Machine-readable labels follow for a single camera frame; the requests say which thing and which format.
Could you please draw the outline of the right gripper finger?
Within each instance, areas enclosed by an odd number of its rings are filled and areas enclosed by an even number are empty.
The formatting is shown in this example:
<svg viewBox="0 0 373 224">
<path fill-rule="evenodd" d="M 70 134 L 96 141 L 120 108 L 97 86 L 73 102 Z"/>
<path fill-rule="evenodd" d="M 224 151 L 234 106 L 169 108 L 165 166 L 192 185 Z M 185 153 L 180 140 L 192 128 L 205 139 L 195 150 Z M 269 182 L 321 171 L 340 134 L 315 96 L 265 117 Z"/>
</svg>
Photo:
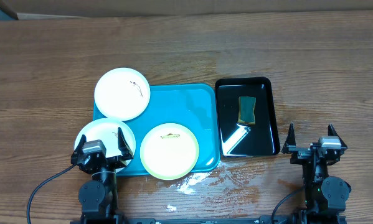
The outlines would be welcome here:
<svg viewBox="0 0 373 224">
<path fill-rule="evenodd" d="M 290 124 L 288 129 L 288 134 L 285 143 L 282 147 L 281 152 L 283 154 L 291 154 L 296 151 L 296 139 L 295 139 L 295 129 L 293 123 Z"/>
<path fill-rule="evenodd" d="M 338 133 L 336 132 L 336 130 L 335 130 L 335 128 L 334 128 L 334 126 L 332 124 L 329 124 L 329 126 L 328 126 L 328 135 L 329 136 L 336 136 L 336 137 L 338 137 L 339 141 L 341 143 L 341 149 L 347 149 L 346 143 L 338 135 Z"/>
</svg>

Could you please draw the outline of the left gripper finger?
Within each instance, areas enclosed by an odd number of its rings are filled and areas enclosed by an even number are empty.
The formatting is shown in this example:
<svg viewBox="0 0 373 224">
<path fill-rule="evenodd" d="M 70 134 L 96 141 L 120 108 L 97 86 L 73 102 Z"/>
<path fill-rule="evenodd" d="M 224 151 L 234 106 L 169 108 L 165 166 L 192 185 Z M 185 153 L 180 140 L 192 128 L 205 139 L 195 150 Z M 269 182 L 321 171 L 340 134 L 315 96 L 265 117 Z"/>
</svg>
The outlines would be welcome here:
<svg viewBox="0 0 373 224">
<path fill-rule="evenodd" d="M 84 144 L 86 143 L 86 136 L 83 134 L 81 135 L 81 138 L 77 144 L 77 147 L 75 148 L 74 152 L 73 152 L 73 155 L 80 155 L 80 154 L 83 154 L 83 146 Z"/>
<path fill-rule="evenodd" d="M 123 131 L 120 127 L 118 127 L 117 138 L 118 138 L 118 149 L 121 151 L 121 157 L 123 159 L 132 159 L 133 152 L 130 149 L 128 143 L 126 142 Z"/>
</svg>

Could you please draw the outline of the green yellow sponge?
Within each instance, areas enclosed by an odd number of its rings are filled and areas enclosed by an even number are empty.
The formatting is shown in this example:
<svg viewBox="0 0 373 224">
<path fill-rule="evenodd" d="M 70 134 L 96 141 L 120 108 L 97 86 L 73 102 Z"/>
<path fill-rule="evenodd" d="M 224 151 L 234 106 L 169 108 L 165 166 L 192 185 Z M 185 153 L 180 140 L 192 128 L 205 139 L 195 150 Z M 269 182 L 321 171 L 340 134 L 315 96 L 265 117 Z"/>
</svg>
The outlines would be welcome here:
<svg viewBox="0 0 373 224">
<path fill-rule="evenodd" d="M 256 98 L 251 96 L 240 96 L 238 98 L 238 124 L 254 125 L 255 124 L 255 104 Z"/>
</svg>

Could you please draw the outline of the yellow green rimmed plate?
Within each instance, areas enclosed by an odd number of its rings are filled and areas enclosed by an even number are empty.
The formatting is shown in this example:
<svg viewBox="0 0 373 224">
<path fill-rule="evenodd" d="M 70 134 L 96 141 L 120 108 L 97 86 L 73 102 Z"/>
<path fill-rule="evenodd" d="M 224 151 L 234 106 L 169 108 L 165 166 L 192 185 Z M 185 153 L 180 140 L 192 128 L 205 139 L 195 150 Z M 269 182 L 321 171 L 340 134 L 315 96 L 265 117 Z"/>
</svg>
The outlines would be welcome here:
<svg viewBox="0 0 373 224">
<path fill-rule="evenodd" d="M 199 158 L 199 144 L 191 130 L 176 123 L 164 123 L 150 130 L 142 140 L 140 159 L 153 177 L 175 180 L 190 173 Z"/>
</svg>

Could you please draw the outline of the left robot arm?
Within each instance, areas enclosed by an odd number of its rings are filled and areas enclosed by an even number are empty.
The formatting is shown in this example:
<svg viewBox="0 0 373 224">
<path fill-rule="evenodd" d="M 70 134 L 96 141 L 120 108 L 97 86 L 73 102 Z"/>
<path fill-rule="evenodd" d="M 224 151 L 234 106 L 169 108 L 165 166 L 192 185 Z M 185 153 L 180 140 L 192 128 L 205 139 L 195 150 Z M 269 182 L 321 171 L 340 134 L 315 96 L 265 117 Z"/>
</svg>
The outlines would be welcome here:
<svg viewBox="0 0 373 224">
<path fill-rule="evenodd" d="M 107 157 L 103 141 L 87 141 L 86 136 L 82 135 L 71 155 L 71 164 L 92 177 L 78 192 L 82 206 L 80 223 L 129 222 L 125 215 L 118 211 L 116 170 L 126 167 L 125 160 L 133 158 L 121 128 L 117 129 L 116 146 L 122 155 Z"/>
</svg>

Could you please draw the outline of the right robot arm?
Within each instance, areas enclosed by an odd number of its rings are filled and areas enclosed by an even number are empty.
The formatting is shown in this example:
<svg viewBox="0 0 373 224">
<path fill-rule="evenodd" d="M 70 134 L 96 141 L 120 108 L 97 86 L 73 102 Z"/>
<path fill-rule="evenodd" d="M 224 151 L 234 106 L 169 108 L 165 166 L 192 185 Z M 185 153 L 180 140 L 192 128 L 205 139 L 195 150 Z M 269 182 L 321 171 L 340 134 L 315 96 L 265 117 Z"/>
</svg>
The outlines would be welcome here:
<svg viewBox="0 0 373 224">
<path fill-rule="evenodd" d="M 340 214 L 346 209 L 351 186 L 328 174 L 328 167 L 339 162 L 346 149 L 347 145 L 331 124 L 326 136 L 309 147 L 297 147 L 294 126 L 290 124 L 281 152 L 291 154 L 291 164 L 302 166 L 304 185 L 281 202 L 304 192 L 306 207 L 296 209 L 284 223 L 346 223 L 346 218 Z"/>
</svg>

